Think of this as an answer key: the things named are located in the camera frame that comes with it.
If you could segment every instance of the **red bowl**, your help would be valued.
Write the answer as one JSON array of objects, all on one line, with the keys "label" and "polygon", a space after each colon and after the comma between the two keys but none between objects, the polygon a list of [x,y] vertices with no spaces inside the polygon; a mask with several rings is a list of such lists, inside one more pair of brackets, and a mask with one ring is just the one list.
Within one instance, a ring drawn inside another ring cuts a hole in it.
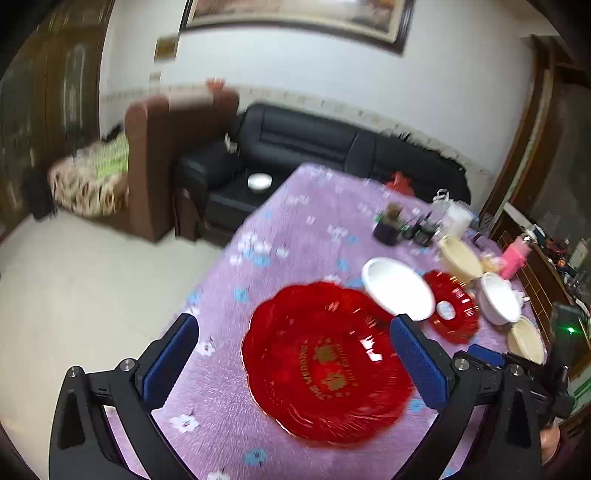
[{"label": "red bowl", "polygon": [[256,403],[307,440],[355,443],[392,425],[413,383],[367,295],[318,282],[261,303],[242,344]]},{"label": "red bowl", "polygon": [[449,342],[466,343],[478,330],[479,308],[474,295],[448,273],[432,270],[423,278],[435,297],[435,312],[428,321]]}]

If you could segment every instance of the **pink container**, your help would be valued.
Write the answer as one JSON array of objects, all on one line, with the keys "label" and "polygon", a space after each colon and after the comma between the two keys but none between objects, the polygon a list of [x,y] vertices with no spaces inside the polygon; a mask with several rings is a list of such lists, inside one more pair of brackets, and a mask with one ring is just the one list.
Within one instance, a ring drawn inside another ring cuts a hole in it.
[{"label": "pink container", "polygon": [[505,261],[505,266],[499,275],[505,280],[512,279],[517,271],[527,263],[527,255],[530,252],[530,246],[518,236],[503,252],[502,259]]}]

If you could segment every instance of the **black leather sofa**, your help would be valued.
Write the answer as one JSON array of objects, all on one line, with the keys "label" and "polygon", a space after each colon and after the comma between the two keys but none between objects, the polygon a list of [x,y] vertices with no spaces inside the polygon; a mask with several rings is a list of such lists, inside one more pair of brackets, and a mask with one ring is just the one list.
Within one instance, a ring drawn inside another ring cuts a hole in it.
[{"label": "black leather sofa", "polygon": [[[173,175],[176,234],[228,241],[302,163],[315,162],[383,183],[396,171],[412,179],[415,195],[430,202],[438,189],[470,203],[464,168],[433,150],[337,120],[266,103],[254,103],[236,117],[230,137],[183,155]],[[271,188],[253,193],[252,173],[268,173]]]}]

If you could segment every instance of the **metal screw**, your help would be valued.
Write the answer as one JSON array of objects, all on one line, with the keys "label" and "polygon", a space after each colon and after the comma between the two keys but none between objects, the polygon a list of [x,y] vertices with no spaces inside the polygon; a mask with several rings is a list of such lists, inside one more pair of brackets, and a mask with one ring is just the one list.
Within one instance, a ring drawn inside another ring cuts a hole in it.
[{"label": "metal screw", "polygon": [[133,358],[126,358],[119,364],[119,368],[124,372],[129,372],[133,367],[135,367],[135,360]]},{"label": "metal screw", "polygon": [[68,377],[74,378],[80,373],[80,367],[72,367],[68,370]]},{"label": "metal screw", "polygon": [[470,368],[470,362],[465,358],[456,358],[453,361],[453,365],[460,371],[468,370]]},{"label": "metal screw", "polygon": [[520,365],[511,364],[509,365],[509,372],[511,372],[516,377],[519,377],[520,375],[523,375],[523,368]]}]

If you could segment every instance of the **purple tablecloth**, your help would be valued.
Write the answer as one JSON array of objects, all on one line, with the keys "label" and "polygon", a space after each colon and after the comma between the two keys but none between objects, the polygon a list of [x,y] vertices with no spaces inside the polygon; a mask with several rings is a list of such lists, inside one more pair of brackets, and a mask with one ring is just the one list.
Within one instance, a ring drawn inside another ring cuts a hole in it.
[{"label": "purple tablecloth", "polygon": [[[241,360],[252,312],[287,285],[327,279],[362,288],[361,268],[373,257],[395,258],[420,274],[439,268],[433,248],[374,240],[374,217],[391,201],[404,206],[407,219],[413,210],[428,210],[377,182],[303,165],[248,218],[194,289],[184,311],[197,317],[200,342],[165,406],[152,414],[198,478],[227,480],[213,474],[223,471],[232,480],[390,479],[423,438],[437,413],[415,390],[402,418],[372,440],[348,448],[308,446],[255,404]],[[498,252],[492,241],[481,241]],[[524,311],[533,318],[528,307]],[[467,348],[446,342],[427,322],[422,327],[449,355]],[[506,352],[505,332],[483,318],[470,342]],[[444,476],[460,468],[481,415],[474,413]],[[109,419],[129,467],[147,476],[113,411]]]}]

